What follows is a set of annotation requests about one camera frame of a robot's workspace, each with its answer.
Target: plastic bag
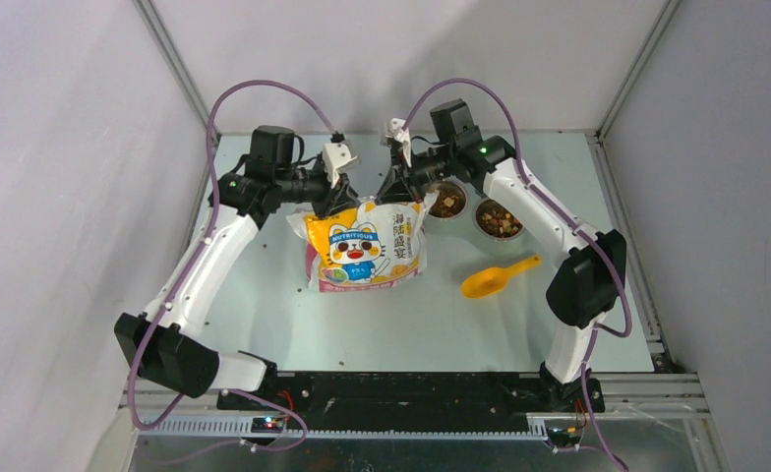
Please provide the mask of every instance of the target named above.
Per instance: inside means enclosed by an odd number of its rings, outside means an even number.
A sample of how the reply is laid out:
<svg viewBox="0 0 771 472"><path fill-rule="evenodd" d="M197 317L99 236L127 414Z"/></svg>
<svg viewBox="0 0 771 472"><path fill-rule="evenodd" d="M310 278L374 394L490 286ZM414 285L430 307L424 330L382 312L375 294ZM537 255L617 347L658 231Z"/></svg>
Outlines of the plastic bag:
<svg viewBox="0 0 771 472"><path fill-rule="evenodd" d="M387 288L426 267L423 220L438 197L420 204L362 202L325 219L297 211L287 219L309 243L305 253L308 287L320 292Z"/></svg>

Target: yellow scoop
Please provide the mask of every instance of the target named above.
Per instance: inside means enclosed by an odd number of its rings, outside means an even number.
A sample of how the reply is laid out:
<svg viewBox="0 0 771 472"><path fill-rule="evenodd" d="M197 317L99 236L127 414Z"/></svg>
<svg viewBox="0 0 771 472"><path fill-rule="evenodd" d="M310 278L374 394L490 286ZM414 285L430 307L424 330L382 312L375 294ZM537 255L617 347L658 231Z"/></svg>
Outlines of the yellow scoop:
<svg viewBox="0 0 771 472"><path fill-rule="evenodd" d="M511 277L538 266L541 262L542 258L533 256L507 268L485 268L464 280L461 284L461 294L466 298L481 298L500 292L507 286L507 281Z"/></svg>

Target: gray wall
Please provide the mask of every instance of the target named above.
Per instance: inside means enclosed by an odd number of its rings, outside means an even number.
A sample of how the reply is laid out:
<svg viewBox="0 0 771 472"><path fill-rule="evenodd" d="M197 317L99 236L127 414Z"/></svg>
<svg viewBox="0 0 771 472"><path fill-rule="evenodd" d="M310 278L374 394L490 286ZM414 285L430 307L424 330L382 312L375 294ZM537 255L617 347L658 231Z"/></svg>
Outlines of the gray wall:
<svg viewBox="0 0 771 472"><path fill-rule="evenodd" d="M200 123L132 2L0 2L0 470L81 471L179 257Z"/></svg>
<svg viewBox="0 0 771 472"><path fill-rule="evenodd" d="M672 352L771 470L771 2L683 2L607 151Z"/></svg>

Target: white wall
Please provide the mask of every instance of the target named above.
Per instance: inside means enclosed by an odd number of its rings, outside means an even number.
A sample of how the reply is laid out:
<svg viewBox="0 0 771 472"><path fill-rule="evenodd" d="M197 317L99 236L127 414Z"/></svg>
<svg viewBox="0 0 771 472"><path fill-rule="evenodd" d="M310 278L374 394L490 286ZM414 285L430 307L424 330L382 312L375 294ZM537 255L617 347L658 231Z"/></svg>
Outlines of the white wall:
<svg viewBox="0 0 771 472"><path fill-rule="evenodd" d="M672 351L771 470L771 2L683 2L607 151Z"/></svg>
<svg viewBox="0 0 771 472"><path fill-rule="evenodd" d="M341 129L370 131L456 76L493 88L519 128L594 129L664 0L155 3L208 105L238 82L275 79L310 94ZM458 96L483 128L506 129L497 106L467 86L441 90L429 106ZM281 91L239 92L218 124L324 130ZM417 125L431 128L425 111Z"/></svg>
<svg viewBox="0 0 771 472"><path fill-rule="evenodd" d="M179 256L201 126L132 2L0 1L0 470L83 470Z"/></svg>

